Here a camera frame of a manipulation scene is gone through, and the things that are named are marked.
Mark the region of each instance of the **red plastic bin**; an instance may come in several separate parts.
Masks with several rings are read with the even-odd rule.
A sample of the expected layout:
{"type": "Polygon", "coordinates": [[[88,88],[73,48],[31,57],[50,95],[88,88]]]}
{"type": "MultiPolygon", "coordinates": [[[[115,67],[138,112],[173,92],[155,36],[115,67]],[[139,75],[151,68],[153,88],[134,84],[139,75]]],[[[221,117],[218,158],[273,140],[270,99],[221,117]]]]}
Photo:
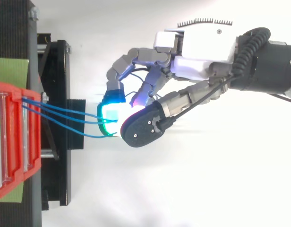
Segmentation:
{"type": "MultiPolygon", "coordinates": [[[[41,167],[40,116],[29,112],[29,135],[23,136],[22,97],[40,101],[40,94],[0,83],[0,198],[41,167]],[[29,141],[28,169],[24,171],[23,138],[29,141]]],[[[38,107],[29,106],[37,111],[38,107]]]]}

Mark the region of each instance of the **black metal frame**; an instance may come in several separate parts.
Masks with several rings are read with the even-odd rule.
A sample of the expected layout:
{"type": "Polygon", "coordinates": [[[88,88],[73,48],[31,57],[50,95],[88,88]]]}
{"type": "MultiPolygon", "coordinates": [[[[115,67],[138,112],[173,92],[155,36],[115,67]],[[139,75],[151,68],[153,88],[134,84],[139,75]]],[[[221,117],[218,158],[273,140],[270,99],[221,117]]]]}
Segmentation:
{"type": "MultiPolygon", "coordinates": [[[[43,34],[38,35],[39,44],[44,44],[43,34]]],[[[38,54],[39,74],[43,89],[49,97],[49,104],[65,109],[85,111],[85,100],[69,99],[69,54],[66,41],[48,42],[43,53],[38,54]]],[[[83,124],[72,122],[51,115],[62,124],[79,131],[84,130],[83,124]]],[[[84,120],[84,116],[75,118],[84,120]]],[[[52,122],[44,119],[42,123],[42,148],[51,149],[56,155],[54,158],[42,158],[42,195],[43,210],[48,209],[48,201],[60,201],[61,206],[71,202],[71,151],[70,149],[83,148],[84,138],[73,134],[52,122]]]]}

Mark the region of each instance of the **screw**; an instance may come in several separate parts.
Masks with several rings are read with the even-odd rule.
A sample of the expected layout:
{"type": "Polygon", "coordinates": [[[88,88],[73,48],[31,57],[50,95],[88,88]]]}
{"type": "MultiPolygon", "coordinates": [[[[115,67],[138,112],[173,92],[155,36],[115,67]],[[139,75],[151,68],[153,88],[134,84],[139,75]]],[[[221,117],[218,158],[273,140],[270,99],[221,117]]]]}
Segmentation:
{"type": "Polygon", "coordinates": [[[28,16],[33,21],[38,21],[40,17],[40,10],[37,7],[32,7],[28,12],[28,16]]]}
{"type": "Polygon", "coordinates": [[[47,96],[46,92],[41,93],[42,103],[47,103],[49,101],[49,97],[47,96]]]}
{"type": "Polygon", "coordinates": [[[67,52],[67,54],[72,54],[72,47],[71,46],[67,46],[66,47],[66,52],[67,52]]]}

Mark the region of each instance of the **coiled black cable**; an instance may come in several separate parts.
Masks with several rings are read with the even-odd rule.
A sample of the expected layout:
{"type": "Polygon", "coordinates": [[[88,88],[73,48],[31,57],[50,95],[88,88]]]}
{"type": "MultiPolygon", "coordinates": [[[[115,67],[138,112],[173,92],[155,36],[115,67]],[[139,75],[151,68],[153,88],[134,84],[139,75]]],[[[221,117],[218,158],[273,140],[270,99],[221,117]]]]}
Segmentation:
{"type": "Polygon", "coordinates": [[[268,41],[271,33],[268,28],[258,27],[246,32],[244,35],[252,36],[252,38],[238,53],[232,65],[231,73],[235,78],[243,77],[248,63],[252,60],[254,54],[268,41]]]}

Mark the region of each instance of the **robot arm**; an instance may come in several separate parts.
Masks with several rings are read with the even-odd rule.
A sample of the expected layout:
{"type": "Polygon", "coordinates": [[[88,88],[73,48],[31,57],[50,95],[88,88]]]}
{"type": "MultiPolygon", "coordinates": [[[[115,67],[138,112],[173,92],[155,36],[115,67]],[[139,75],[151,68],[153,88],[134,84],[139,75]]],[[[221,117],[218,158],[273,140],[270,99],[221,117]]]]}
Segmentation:
{"type": "Polygon", "coordinates": [[[157,33],[154,49],[131,49],[108,71],[107,93],[98,112],[104,103],[125,102],[121,80],[135,64],[147,66],[149,73],[130,102],[145,108],[121,127],[122,138],[132,147],[158,139],[187,111],[218,99],[229,88],[291,97],[291,46],[268,41],[266,28],[236,37],[231,25],[195,19],[157,33]],[[171,78],[197,83],[154,101],[171,78]]]}

